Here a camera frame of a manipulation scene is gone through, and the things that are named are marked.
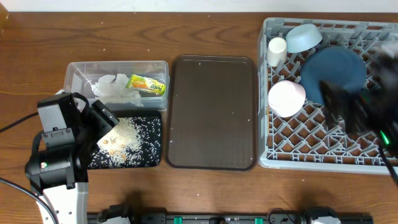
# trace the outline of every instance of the white cup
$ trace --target white cup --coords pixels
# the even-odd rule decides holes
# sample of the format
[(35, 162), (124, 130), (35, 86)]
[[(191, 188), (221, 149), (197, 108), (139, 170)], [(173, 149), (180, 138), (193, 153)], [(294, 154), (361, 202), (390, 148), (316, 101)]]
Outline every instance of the white cup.
[(275, 37), (268, 43), (267, 63), (272, 66), (278, 66), (279, 62), (284, 63), (287, 58), (286, 40), (281, 37)]
[(297, 113), (305, 101), (304, 88), (291, 81), (277, 82), (268, 92), (268, 105), (281, 118)]

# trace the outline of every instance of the dark blue plate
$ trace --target dark blue plate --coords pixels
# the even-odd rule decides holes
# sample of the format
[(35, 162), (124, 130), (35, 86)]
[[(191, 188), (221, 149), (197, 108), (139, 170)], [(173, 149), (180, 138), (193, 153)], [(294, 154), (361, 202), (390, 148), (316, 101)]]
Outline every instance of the dark blue plate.
[(345, 47), (328, 47), (315, 53), (302, 66), (300, 84), (305, 89), (307, 99), (324, 104), (319, 89), (319, 81), (327, 80), (342, 87), (349, 93), (363, 88), (366, 67), (363, 60)]

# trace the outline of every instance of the clear plastic container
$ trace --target clear plastic container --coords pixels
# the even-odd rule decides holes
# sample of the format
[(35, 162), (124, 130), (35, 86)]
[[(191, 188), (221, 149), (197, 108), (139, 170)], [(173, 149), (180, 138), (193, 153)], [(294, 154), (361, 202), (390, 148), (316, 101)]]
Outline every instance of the clear plastic container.
[(166, 88), (163, 95), (145, 93), (140, 91), (143, 106), (132, 103), (107, 103), (106, 106), (113, 110), (131, 109), (167, 109), (169, 95), (169, 66), (165, 61), (127, 61), (127, 62), (72, 62), (68, 65), (67, 75), (63, 89), (69, 92), (78, 92), (85, 96), (90, 104), (96, 99), (91, 86), (98, 82), (104, 75), (117, 75), (122, 73), (128, 78), (132, 74), (149, 77), (164, 83)]

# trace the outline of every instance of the plastic tray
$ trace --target plastic tray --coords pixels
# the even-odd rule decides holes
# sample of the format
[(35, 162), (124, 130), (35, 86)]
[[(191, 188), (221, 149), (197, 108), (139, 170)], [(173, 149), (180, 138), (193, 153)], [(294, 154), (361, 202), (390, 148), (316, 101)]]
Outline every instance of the plastic tray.
[[(315, 24), (323, 36), (316, 47), (288, 54), (285, 63), (267, 65), (267, 43), (302, 24)], [(388, 174), (378, 153), (378, 140), (372, 132), (348, 136), (344, 121), (329, 130), (324, 107), (306, 100), (290, 118), (277, 117), (267, 106), (267, 91), (281, 80), (300, 81), (301, 65), (318, 49), (340, 45), (356, 52), (365, 62), (368, 75), (365, 88), (377, 88), (374, 65), (376, 50), (387, 40), (398, 40), (398, 25), (384, 22), (327, 21), (319, 19), (268, 18), (257, 40), (259, 71), (258, 140), (259, 163), (276, 169), (303, 169), (332, 172)], [(390, 157), (397, 164), (395, 157)]]
[(169, 95), (169, 66), (164, 61), (126, 61), (126, 62), (72, 62), (68, 65), (67, 75), (63, 89), (65, 91), (78, 92), (85, 96), (90, 104), (94, 103), (95, 95), (91, 85), (104, 75), (132, 74), (154, 78), (166, 85), (165, 93), (156, 96), (153, 93), (140, 91), (141, 103), (144, 106), (137, 107), (132, 103), (107, 103), (106, 106), (113, 111), (131, 109), (167, 109), (167, 97)]
[(171, 166), (249, 170), (256, 164), (256, 74), (246, 57), (175, 61), (165, 146)]

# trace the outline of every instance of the green light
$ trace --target green light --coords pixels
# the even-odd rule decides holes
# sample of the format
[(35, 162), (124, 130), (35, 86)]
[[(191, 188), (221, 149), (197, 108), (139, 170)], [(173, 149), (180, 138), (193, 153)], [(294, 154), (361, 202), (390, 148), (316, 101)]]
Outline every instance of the green light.
[(385, 143), (386, 145), (390, 144), (390, 141), (388, 140), (388, 138), (387, 138), (387, 136), (384, 134), (384, 132), (383, 132), (383, 131), (380, 131), (380, 134), (381, 134), (381, 137), (382, 137), (383, 140), (384, 140), (384, 143)]

